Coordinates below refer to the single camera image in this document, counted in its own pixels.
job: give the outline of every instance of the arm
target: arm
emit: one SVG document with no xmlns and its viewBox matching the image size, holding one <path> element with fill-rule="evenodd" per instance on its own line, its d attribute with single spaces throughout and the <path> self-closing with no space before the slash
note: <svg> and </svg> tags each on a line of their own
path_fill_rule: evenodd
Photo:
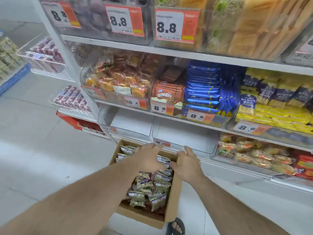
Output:
<svg viewBox="0 0 313 235">
<path fill-rule="evenodd" d="M 160 146 L 137 148 L 133 156 L 66 186 L 0 228 L 1 235 L 96 235 L 109 221 L 139 171 L 165 169 Z"/>
<path fill-rule="evenodd" d="M 207 178 L 197 156 L 189 147 L 185 150 L 187 154 L 178 152 L 181 164 L 171 162 L 171 166 L 197 192 L 220 235 L 289 235 Z"/>
</svg>

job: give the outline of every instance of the right arm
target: right arm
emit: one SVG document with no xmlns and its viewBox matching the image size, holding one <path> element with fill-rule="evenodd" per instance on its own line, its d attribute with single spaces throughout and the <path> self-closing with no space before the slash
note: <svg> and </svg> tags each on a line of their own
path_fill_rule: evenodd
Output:
<svg viewBox="0 0 313 235">
<path fill-rule="evenodd" d="M 185 150 L 187 154 L 178 152 L 181 164 L 171 166 L 197 192 L 220 235 L 290 235 L 207 178 L 197 156 L 189 147 Z"/>
</svg>

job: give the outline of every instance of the hand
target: hand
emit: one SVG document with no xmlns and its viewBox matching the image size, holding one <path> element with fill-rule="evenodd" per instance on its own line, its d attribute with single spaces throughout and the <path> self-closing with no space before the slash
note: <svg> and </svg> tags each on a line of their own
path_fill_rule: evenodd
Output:
<svg viewBox="0 0 313 235">
<path fill-rule="evenodd" d="M 165 165 L 157 160 L 157 154 L 162 149 L 162 145 L 155 145 L 154 143 L 149 143 L 138 147 L 133 156 L 135 161 L 135 166 L 141 172 L 155 172 L 158 170 L 164 170 Z"/>
<path fill-rule="evenodd" d="M 175 174 L 183 181 L 193 186 L 205 175 L 202 172 L 201 163 L 193 150 L 187 146 L 184 148 L 187 154 L 184 151 L 177 152 L 180 164 L 171 161 L 170 166 L 174 169 Z"/>
</svg>

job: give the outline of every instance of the cardboard box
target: cardboard box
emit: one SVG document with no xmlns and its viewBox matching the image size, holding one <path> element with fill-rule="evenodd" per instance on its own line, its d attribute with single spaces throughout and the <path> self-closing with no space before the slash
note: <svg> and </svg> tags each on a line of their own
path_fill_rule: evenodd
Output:
<svg viewBox="0 0 313 235">
<path fill-rule="evenodd" d="M 128 146 L 133 146 L 133 147 L 142 146 L 142 144 L 128 141 L 125 139 L 120 140 L 120 142 L 118 143 L 118 146 L 115 149 L 110 165 L 116 163 L 115 158 L 117 157 L 118 153 L 123 153 L 122 150 L 120 149 L 121 145 L 123 146 L 128 145 Z M 161 150 L 159 152 L 159 155 L 170 158 L 172 161 L 175 161 L 175 162 L 179 161 L 178 156 L 174 153 Z M 179 200 L 181 189 L 182 189 L 182 180 L 174 173 L 170 194 L 167 197 L 168 201 L 167 201 L 166 210 L 165 210 L 165 217 L 154 214 L 149 211 L 143 211 L 140 208 L 129 206 L 129 204 L 126 201 L 122 201 L 119 204 L 119 207 L 117 208 L 116 213 L 123 215 L 125 217 L 128 217 L 128 218 L 132 218 L 136 221 L 145 223 L 152 227 L 163 229 L 163 226 L 166 222 L 174 221 L 175 218 L 177 217 L 178 200 Z"/>
</svg>

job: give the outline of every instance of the tile floor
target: tile floor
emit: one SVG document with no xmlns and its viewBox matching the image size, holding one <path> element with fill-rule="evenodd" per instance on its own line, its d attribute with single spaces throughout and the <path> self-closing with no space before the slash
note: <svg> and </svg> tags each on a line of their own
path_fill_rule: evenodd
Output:
<svg viewBox="0 0 313 235">
<path fill-rule="evenodd" d="M 22 45 L 24 37 L 39 34 L 42 26 L 0 20 L 0 29 Z M 66 84 L 30 73 L 0 97 L 0 226 L 50 193 L 106 166 L 111 159 L 115 143 L 75 130 L 55 115 L 49 99 Z M 313 230 L 310 207 L 212 179 L 291 235 Z M 186 234 L 218 235 L 187 183 L 182 186 L 178 217 L 185 223 Z M 165 234 L 165 229 L 154 229 L 119 214 L 112 216 L 108 227 L 124 235 Z"/>
</svg>

